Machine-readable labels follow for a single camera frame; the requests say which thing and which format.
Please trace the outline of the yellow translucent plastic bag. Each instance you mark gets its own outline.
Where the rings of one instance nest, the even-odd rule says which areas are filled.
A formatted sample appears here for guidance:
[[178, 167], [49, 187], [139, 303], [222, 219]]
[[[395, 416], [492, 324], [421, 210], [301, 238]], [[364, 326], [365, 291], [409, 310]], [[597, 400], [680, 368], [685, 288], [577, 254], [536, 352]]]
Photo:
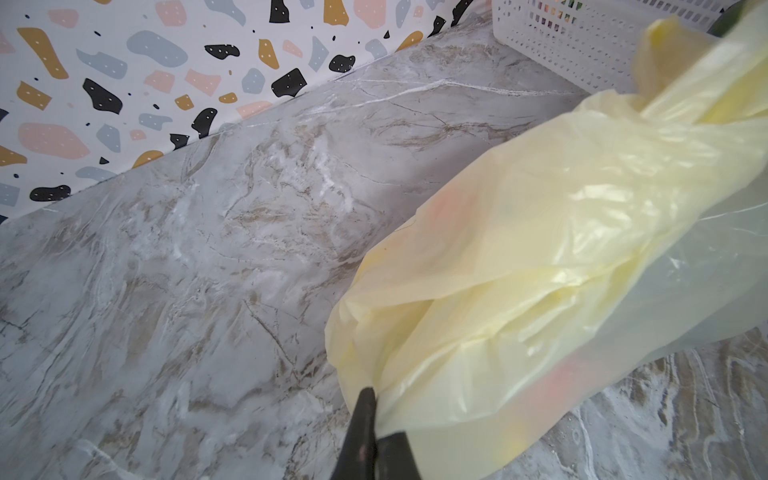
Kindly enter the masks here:
[[767, 5], [676, 18], [604, 90], [482, 154], [373, 247], [325, 329], [351, 414], [481, 479], [637, 366], [767, 316]]

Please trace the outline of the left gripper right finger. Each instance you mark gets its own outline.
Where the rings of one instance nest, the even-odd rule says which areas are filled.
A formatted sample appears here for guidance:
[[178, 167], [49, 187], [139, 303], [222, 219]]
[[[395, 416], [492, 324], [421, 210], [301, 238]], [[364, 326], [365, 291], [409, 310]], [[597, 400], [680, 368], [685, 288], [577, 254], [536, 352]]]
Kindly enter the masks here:
[[377, 441], [375, 468], [377, 480], [421, 480], [405, 432]]

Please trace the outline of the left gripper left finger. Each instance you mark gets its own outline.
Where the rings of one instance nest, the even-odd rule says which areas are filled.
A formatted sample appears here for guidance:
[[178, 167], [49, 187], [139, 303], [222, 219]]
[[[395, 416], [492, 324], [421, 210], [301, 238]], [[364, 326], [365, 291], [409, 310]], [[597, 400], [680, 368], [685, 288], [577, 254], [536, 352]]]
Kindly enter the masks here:
[[376, 396], [372, 387], [362, 389], [331, 480], [374, 480], [376, 459]]

